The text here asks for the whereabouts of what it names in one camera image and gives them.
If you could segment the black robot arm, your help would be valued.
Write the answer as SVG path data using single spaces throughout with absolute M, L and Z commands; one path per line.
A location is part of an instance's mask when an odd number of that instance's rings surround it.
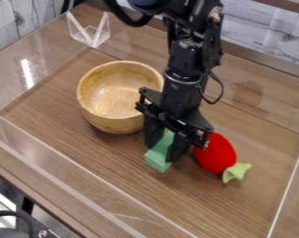
M 167 62 L 163 70 L 163 88 L 138 89 L 135 110 L 143 114 L 143 140 L 151 148 L 165 131 L 173 132 L 166 147 L 166 161 L 178 160 L 190 146 L 203 148 L 214 128 L 199 113 L 209 79 L 218 77 L 213 68 L 219 66 L 219 41 L 223 20 L 219 0 L 127 0 L 141 14 L 133 19 L 117 4 L 102 0 L 115 17 L 131 27 L 145 26 L 157 15 L 166 25 Z

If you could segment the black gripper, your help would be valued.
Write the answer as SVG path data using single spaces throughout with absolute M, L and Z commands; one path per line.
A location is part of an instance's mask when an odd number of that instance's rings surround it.
M 138 89 L 134 109 L 143 114 L 143 141 L 149 149 L 165 129 L 177 132 L 166 149 L 166 160 L 174 163 L 191 145 L 205 147 L 214 131 L 199 112 L 207 73 L 186 76 L 165 71 L 163 79 L 161 91 L 143 86 Z

